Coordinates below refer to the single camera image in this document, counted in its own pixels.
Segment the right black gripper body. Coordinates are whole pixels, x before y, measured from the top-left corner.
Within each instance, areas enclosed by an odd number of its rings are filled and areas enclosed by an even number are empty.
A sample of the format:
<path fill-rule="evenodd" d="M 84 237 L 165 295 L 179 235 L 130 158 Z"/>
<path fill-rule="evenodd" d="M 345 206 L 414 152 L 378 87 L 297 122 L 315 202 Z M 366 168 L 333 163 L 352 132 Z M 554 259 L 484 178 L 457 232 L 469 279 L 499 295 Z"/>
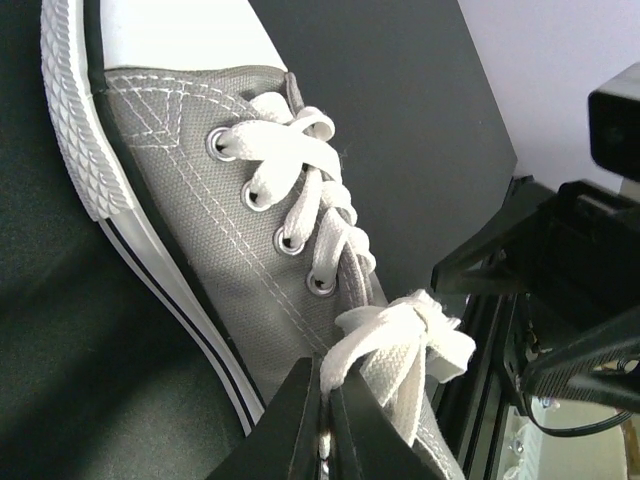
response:
<path fill-rule="evenodd" d="M 535 200 L 519 240 L 529 318 L 550 350 L 639 304 L 639 207 L 584 182 Z"/>

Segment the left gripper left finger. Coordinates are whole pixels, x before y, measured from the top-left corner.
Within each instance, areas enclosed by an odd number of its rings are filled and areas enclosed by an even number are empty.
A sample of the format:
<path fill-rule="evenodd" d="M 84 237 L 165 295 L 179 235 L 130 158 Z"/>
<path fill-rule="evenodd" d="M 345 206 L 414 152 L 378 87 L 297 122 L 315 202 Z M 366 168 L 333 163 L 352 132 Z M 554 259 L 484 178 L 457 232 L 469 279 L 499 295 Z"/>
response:
<path fill-rule="evenodd" d="M 320 359 L 298 360 L 249 436 L 213 480 L 312 480 L 319 472 Z"/>

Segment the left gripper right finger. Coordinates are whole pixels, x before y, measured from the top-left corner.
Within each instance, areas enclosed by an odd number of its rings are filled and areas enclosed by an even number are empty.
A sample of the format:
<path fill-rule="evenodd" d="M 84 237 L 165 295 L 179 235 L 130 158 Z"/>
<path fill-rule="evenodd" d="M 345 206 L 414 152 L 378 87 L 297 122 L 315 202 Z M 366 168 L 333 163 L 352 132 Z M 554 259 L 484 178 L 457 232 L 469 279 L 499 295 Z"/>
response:
<path fill-rule="evenodd" d="M 365 380 L 351 372 L 328 400 L 328 477 L 429 480 L 438 475 L 402 440 Z"/>

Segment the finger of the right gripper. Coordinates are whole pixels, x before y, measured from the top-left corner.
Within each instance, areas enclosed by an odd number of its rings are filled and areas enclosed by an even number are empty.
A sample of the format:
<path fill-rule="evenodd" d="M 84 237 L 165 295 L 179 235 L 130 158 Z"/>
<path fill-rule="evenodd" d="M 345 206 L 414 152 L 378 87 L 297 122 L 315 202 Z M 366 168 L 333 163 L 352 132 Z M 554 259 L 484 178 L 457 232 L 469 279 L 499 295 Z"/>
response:
<path fill-rule="evenodd" d="M 639 308 L 594 327 L 530 363 L 521 391 L 600 405 L 637 405 L 639 377 L 605 365 L 639 357 Z"/>
<path fill-rule="evenodd" d="M 538 291 L 558 280 L 586 288 L 590 241 L 580 198 L 590 183 L 573 181 L 556 191 L 521 181 L 498 212 L 433 268 L 441 294 Z"/>

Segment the white shoelace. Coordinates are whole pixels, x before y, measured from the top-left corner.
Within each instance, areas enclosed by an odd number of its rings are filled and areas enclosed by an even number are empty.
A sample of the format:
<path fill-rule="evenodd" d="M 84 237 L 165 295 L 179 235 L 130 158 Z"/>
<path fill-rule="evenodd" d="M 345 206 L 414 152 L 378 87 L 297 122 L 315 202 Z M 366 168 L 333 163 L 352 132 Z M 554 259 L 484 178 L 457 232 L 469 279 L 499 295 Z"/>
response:
<path fill-rule="evenodd" d="M 275 248 L 294 256 L 303 252 L 310 238 L 316 240 L 306 285 L 320 297 L 336 290 L 339 260 L 346 249 L 363 261 L 365 273 L 373 273 L 376 260 L 369 237 L 356 225 L 339 155 L 328 143 L 335 133 L 333 121 L 311 106 L 292 112 L 276 92 L 260 94 L 250 104 L 257 118 L 211 133 L 207 146 L 225 162 L 259 162 L 241 194 L 253 211 L 281 202 L 298 177 L 305 178 L 274 234 Z M 459 331 L 459 319 L 447 316 L 441 304 L 420 289 L 386 307 L 355 307 L 335 323 L 344 337 L 321 364 L 322 396 L 341 387 L 350 368 L 362 360 L 360 372 L 402 440 L 408 446 L 419 445 L 444 478 L 463 478 L 425 395 L 427 376 L 446 383 L 467 371 L 476 344 Z"/>

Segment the grey canvas sneaker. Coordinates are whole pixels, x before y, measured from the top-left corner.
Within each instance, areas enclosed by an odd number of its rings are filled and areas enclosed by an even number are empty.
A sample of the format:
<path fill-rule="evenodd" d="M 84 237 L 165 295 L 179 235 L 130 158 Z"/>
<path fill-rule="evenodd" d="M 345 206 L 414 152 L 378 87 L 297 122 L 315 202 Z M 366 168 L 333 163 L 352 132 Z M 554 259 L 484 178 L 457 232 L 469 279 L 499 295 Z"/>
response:
<path fill-rule="evenodd" d="M 344 337 L 337 317 L 386 307 L 351 249 L 327 297 L 306 285 L 316 240 L 288 256 L 274 234 L 298 199 L 247 207 L 259 162 L 225 162 L 211 133 L 257 118 L 276 92 L 308 107 L 247 1 L 45 1 L 41 68 L 49 116 L 89 217 L 174 315 L 219 377 L 246 439 L 295 363 Z M 328 477 L 329 396 L 321 394 L 319 472 Z"/>

